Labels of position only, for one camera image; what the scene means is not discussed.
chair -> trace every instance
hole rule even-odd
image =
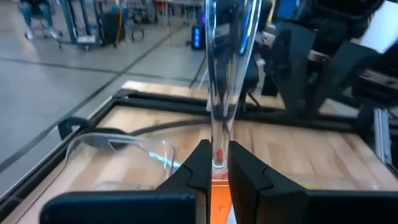
[[[55,7],[53,5],[53,3],[50,1],[50,12],[51,12],[51,16],[55,15]],[[44,25],[43,23],[43,15],[42,15],[42,11],[40,11],[39,8],[34,7],[32,9],[32,16],[31,16],[32,21],[37,20],[40,22],[41,27],[40,28],[32,28],[34,31],[35,30],[40,30],[43,33],[43,38],[47,39],[49,36],[46,34],[46,30],[47,27]],[[62,31],[58,32],[59,36],[62,37]]]

wooden table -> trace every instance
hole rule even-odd
[[[206,90],[139,82],[127,82],[123,88],[197,98],[206,98],[208,95]],[[257,98],[262,105],[283,107],[278,99],[263,96]],[[325,105],[322,111],[332,113],[333,109]],[[199,117],[118,106],[99,126],[133,131],[153,124],[194,118]],[[201,139],[210,137],[210,127],[203,125],[167,129],[146,134],[146,137],[170,142],[177,149],[177,161],[183,162]],[[354,134],[237,121],[233,128],[233,138],[265,163],[306,187],[398,190],[397,179],[361,138]],[[110,157],[93,156],[88,160],[84,155],[77,155],[71,163],[73,165],[67,166],[49,185],[60,172],[60,164],[3,223],[38,223],[40,209],[47,200],[62,192],[92,189],[101,175],[121,180],[134,178],[120,169],[120,163]]]

